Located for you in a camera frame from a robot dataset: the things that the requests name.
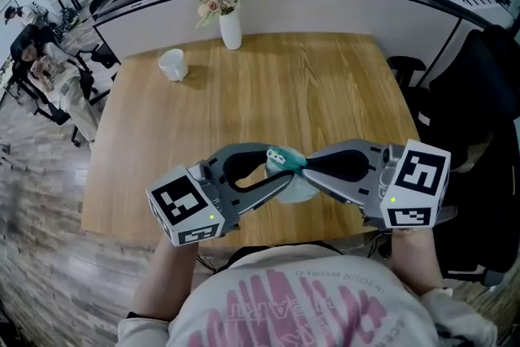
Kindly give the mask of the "white shirt pink print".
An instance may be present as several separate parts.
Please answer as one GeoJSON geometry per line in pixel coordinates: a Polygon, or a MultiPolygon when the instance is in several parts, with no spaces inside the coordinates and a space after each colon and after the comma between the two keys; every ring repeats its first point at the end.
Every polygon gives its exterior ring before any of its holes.
{"type": "Polygon", "coordinates": [[[387,267],[316,245],[247,255],[171,321],[127,318],[117,347],[495,347],[496,326],[452,291],[414,295],[387,267]]]}

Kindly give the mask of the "white ceramic vase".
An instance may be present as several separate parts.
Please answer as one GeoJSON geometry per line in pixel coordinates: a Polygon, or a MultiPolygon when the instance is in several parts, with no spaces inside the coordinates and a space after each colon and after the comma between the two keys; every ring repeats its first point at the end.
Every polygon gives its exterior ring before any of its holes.
{"type": "Polygon", "coordinates": [[[242,43],[239,11],[234,10],[219,17],[219,26],[224,45],[229,50],[238,50],[242,43]]]}

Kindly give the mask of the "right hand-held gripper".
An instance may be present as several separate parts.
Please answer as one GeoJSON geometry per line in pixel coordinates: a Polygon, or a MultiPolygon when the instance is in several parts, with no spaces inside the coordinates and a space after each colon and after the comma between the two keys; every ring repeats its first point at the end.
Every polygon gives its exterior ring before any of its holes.
{"type": "Polygon", "coordinates": [[[456,216],[454,206],[442,207],[448,151],[409,139],[388,145],[379,163],[380,157],[380,145],[342,141],[307,157],[302,175],[337,201],[362,207],[365,225],[380,230],[432,228],[456,216]]]}

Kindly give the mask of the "person's right forearm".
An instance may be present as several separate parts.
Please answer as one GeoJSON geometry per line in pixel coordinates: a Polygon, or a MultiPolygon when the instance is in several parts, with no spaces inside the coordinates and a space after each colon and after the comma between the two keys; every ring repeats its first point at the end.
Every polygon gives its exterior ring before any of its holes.
{"type": "Polygon", "coordinates": [[[431,228],[393,229],[391,246],[392,271],[416,295],[444,287],[431,228]]]}

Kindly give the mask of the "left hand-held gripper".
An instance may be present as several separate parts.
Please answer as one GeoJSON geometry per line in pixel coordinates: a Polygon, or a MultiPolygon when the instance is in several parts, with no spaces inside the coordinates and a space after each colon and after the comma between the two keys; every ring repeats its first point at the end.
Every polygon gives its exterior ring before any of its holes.
{"type": "Polygon", "coordinates": [[[256,210],[293,180],[293,171],[280,171],[248,187],[247,178],[267,161],[268,144],[247,142],[225,145],[206,162],[171,169],[146,190],[149,207],[174,246],[190,245],[225,236],[240,229],[240,215],[256,210]],[[220,185],[231,188],[229,211],[220,185]]]}

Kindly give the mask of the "person's left forearm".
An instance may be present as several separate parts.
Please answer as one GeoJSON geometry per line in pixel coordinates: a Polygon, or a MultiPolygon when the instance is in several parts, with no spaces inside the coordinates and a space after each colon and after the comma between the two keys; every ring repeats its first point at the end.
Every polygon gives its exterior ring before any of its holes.
{"type": "Polygon", "coordinates": [[[191,293],[198,248],[198,243],[176,247],[163,236],[136,288],[130,311],[171,322],[191,293]]]}

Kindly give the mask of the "white mug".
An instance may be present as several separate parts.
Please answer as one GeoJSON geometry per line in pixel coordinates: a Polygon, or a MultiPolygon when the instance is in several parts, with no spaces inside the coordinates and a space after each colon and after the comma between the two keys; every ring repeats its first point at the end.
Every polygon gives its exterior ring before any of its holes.
{"type": "Polygon", "coordinates": [[[184,59],[184,51],[171,49],[158,60],[162,73],[171,81],[182,81],[188,75],[188,64],[184,59]]]}

